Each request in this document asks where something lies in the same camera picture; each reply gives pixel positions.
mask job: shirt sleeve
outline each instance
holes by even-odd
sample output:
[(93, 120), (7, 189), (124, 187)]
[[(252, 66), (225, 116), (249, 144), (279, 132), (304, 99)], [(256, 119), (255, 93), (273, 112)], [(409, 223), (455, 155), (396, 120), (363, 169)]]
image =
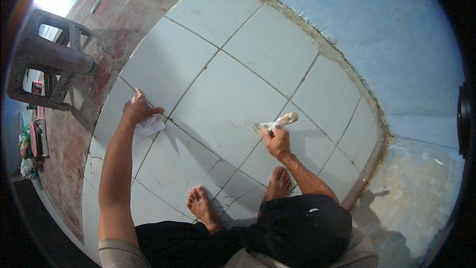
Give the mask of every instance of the shirt sleeve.
[(140, 249), (117, 239), (98, 241), (103, 268), (152, 268)]

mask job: putty knife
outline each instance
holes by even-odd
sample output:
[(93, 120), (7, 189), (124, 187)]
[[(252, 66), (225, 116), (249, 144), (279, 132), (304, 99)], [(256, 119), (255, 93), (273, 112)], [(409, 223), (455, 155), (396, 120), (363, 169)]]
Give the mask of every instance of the putty knife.
[(261, 128), (268, 129), (268, 132), (271, 132), (275, 127), (281, 127), (295, 122), (298, 119), (298, 114), (296, 112), (287, 113), (286, 115), (276, 119), (274, 122), (261, 122), (253, 124), (253, 129), (256, 133), (259, 134)]

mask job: bare foot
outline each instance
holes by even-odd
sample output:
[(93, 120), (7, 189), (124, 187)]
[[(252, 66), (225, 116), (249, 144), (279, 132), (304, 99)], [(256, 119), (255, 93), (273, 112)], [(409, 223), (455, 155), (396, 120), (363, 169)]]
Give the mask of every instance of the bare foot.
[(213, 209), (207, 191), (203, 186), (199, 185), (188, 192), (187, 207), (196, 217), (201, 219), (211, 235), (224, 230), (223, 224), (218, 218), (217, 212)]
[(286, 198), (291, 191), (291, 177), (285, 167), (277, 166), (269, 179), (268, 189), (263, 202), (278, 198)]

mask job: man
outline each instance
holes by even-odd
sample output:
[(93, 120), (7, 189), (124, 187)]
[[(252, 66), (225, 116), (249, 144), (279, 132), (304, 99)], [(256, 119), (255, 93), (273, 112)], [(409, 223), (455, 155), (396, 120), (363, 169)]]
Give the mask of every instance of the man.
[[(125, 104), (102, 168), (98, 245), (104, 268), (376, 267), (369, 239), (352, 229), (351, 216), (334, 192), (291, 153), (283, 128), (262, 132), (268, 151), (285, 167), (274, 169), (257, 223), (225, 230), (205, 188), (198, 186), (186, 203), (203, 223), (164, 221), (135, 228), (130, 212), (134, 128), (164, 112), (148, 106), (140, 89), (136, 93)], [(288, 171), (301, 196), (287, 198)]]

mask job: white paper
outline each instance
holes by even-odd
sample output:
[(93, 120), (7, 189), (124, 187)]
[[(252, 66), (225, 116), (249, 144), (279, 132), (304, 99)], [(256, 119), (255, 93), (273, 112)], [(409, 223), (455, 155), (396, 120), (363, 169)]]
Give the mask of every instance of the white paper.
[(146, 120), (137, 122), (132, 142), (134, 144), (137, 144), (148, 136), (158, 133), (164, 128), (165, 124), (156, 116), (152, 116), (150, 118), (147, 118)]

